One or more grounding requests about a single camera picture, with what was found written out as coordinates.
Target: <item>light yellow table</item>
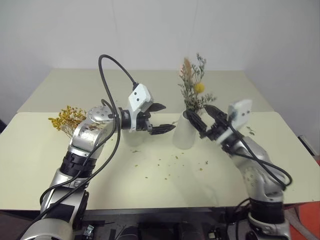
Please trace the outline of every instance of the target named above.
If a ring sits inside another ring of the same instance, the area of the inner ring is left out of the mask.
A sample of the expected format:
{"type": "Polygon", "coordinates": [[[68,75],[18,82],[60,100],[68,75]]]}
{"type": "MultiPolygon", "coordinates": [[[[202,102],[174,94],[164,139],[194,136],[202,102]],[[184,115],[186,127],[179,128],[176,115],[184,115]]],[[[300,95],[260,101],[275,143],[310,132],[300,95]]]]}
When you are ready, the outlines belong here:
{"type": "MultiPolygon", "coordinates": [[[[166,106],[161,113],[181,113],[185,109],[178,83],[178,71],[130,70],[132,77],[145,84],[156,103],[166,106]]],[[[132,83],[121,70],[105,70],[105,78],[118,107],[125,108],[132,92],[132,83]]],[[[243,71],[206,71],[205,92],[217,97],[214,105],[226,112],[228,105],[252,99],[253,112],[271,112],[268,104],[243,71]]],[[[59,112],[67,105],[86,110],[100,105],[106,91],[97,69],[53,69],[18,112],[59,112]]]]}
{"type": "MultiPolygon", "coordinates": [[[[56,115],[18,113],[0,135],[0,209],[39,209],[39,197],[60,167],[69,143],[47,119],[56,115]]],[[[158,125],[178,118],[177,113],[158,113],[150,120],[158,125]]],[[[293,177],[284,202],[319,201],[319,167],[280,115],[254,112],[247,125],[255,130],[249,136],[293,177]]],[[[248,135],[248,129],[244,127],[242,133],[248,135]]],[[[172,135],[173,131],[146,133],[137,147],[127,146],[122,139],[110,164],[90,182],[87,209],[235,206],[248,197],[240,172],[214,142],[196,138],[191,149],[180,150],[172,145],[172,135]]],[[[107,142],[96,169],[111,152],[115,138],[107,142]]]]}

